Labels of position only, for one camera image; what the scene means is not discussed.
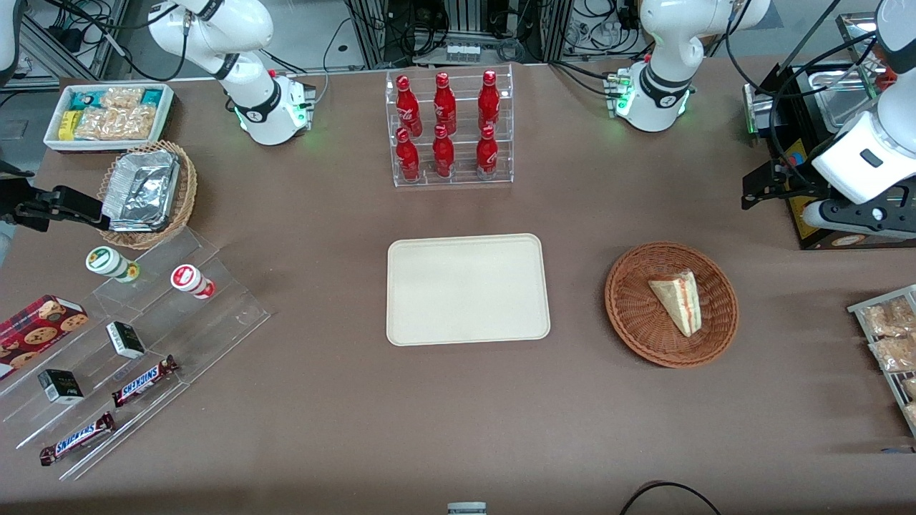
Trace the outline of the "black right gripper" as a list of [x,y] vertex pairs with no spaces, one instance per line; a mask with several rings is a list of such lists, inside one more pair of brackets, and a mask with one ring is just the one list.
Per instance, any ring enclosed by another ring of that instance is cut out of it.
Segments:
[[1,219],[37,232],[49,229],[50,218],[78,222],[95,229],[109,229],[110,218],[104,214],[104,203],[79,190],[56,186],[48,202],[26,202],[34,198],[29,180],[33,172],[20,170],[1,160]]

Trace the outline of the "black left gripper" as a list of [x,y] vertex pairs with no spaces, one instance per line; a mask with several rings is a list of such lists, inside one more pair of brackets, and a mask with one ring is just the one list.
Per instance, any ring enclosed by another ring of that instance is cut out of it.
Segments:
[[[809,196],[824,198],[830,195],[830,186],[814,166],[805,162],[798,166],[766,161],[750,173],[750,189],[741,197],[741,209],[750,210],[760,202],[772,199]],[[900,207],[897,203],[869,201],[856,203],[841,199],[815,201],[804,208],[805,224],[867,237],[913,239],[915,216],[913,207]]]

